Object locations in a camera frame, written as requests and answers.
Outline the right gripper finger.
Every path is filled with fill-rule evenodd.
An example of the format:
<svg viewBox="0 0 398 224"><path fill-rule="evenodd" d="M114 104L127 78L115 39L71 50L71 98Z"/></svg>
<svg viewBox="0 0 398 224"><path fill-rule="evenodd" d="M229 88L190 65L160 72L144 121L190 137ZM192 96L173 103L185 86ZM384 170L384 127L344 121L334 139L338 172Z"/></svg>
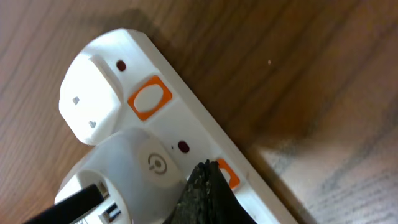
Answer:
<svg viewBox="0 0 398 224"><path fill-rule="evenodd" d="M238 202L216 161L198 163L164 223L236 224L256 221Z"/></svg>

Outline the white power strip orange switches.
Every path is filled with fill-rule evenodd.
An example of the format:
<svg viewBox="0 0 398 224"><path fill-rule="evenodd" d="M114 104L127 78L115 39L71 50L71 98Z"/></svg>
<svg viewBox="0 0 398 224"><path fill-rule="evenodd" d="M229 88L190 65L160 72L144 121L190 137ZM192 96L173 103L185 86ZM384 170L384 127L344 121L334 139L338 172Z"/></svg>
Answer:
<svg viewBox="0 0 398 224"><path fill-rule="evenodd" d="M59 112L91 150L111 135L141 128L154 135L188 180L200 162L216 161L238 202L256 223L295 218L262 180L144 33L116 29L87 44L60 86ZM120 213L113 205L106 223Z"/></svg>

